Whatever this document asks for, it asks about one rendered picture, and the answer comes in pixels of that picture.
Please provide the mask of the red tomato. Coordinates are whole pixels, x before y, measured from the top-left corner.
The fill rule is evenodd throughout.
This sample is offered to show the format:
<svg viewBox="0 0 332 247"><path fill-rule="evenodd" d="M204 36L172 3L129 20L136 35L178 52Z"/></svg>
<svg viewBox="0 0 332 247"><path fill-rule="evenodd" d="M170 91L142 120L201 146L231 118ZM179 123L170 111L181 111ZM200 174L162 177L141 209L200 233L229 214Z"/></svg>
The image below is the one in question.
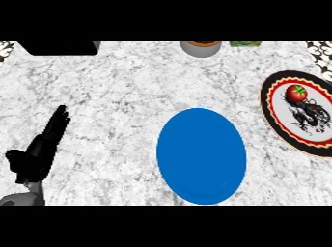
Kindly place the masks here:
<svg viewBox="0 0 332 247"><path fill-rule="evenodd" d="M284 98L288 102L303 102L308 97L308 91L302 85L293 84L287 87Z"/></svg>

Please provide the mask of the blue plate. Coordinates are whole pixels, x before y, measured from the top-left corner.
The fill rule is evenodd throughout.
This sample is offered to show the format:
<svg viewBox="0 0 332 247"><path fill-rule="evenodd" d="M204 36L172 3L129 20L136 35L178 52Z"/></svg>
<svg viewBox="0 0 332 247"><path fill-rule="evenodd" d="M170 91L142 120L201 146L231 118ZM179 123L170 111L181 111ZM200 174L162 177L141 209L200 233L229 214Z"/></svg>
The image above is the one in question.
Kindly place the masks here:
<svg viewBox="0 0 332 247"><path fill-rule="evenodd" d="M213 205L235 192L246 172L246 148L228 119L204 108L181 111L165 123L156 161L175 194Z"/></svg>

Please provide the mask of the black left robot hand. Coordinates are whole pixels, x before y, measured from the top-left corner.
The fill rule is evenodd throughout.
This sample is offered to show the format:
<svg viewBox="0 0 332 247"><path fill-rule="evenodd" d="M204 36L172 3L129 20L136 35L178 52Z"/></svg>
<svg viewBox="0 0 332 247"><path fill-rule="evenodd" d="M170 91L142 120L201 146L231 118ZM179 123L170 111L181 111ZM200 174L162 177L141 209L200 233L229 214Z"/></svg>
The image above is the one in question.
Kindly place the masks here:
<svg viewBox="0 0 332 247"><path fill-rule="evenodd" d="M5 152L10 170L17 174L17 184L41 182L48 176L69 121L66 107L60 105L42 133L33 137L26 150Z"/></svg>

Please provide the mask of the black appliance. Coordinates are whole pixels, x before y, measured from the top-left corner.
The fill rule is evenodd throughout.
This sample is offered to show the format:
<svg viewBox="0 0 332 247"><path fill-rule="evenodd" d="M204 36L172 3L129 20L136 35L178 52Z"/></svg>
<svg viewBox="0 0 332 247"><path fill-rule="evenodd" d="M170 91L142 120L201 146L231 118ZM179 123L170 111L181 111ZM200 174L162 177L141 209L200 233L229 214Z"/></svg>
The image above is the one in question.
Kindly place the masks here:
<svg viewBox="0 0 332 247"><path fill-rule="evenodd" d="M32 56L95 56L98 41L20 41L20 46Z"/></svg>

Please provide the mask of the black rimmed dragon plate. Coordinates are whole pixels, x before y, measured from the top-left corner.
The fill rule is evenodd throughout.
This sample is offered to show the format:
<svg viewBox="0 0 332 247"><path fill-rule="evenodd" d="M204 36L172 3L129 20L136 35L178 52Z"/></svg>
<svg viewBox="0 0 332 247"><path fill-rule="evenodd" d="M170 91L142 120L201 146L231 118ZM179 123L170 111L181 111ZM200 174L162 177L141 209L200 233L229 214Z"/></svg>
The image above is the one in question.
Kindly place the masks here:
<svg viewBox="0 0 332 247"><path fill-rule="evenodd" d="M308 91L303 102L288 102L290 85ZM314 75L286 70L274 73L260 86L260 109L269 127L299 151L332 157L332 86Z"/></svg>

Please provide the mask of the green box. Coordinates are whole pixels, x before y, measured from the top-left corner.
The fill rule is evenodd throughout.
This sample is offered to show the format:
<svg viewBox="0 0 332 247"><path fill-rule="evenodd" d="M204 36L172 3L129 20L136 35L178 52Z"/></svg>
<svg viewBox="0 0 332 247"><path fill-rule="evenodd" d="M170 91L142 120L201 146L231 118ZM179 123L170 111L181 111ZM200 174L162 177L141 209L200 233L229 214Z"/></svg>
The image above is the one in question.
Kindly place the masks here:
<svg viewBox="0 0 332 247"><path fill-rule="evenodd" d="M255 47L260 45L260 41L231 41L229 42L229 46L231 47L241 47L241 46L247 46L247 47Z"/></svg>

